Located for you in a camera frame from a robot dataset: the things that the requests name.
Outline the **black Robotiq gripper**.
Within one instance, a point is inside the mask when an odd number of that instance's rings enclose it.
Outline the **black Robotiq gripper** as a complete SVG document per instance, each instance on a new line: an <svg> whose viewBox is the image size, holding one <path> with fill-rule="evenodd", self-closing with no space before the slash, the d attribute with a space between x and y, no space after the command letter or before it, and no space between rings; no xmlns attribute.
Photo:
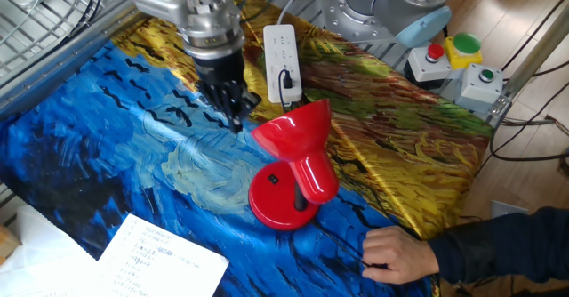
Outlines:
<svg viewBox="0 0 569 297"><path fill-rule="evenodd" d="M243 52L213 60L194 58L194 64L202 94L225 115L232 133L241 132L243 121L261 102L260 95L247 89ZM218 86L225 83L226 88Z"/></svg>

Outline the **person's bare hand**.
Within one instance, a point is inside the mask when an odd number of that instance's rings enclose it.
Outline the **person's bare hand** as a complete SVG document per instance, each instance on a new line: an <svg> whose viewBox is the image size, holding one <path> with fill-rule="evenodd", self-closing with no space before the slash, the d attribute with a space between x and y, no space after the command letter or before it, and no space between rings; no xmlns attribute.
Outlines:
<svg viewBox="0 0 569 297"><path fill-rule="evenodd" d="M439 272L429 244L398 226L368 231L362 260L367 264L362 276L384 284L406 284Z"/></svg>

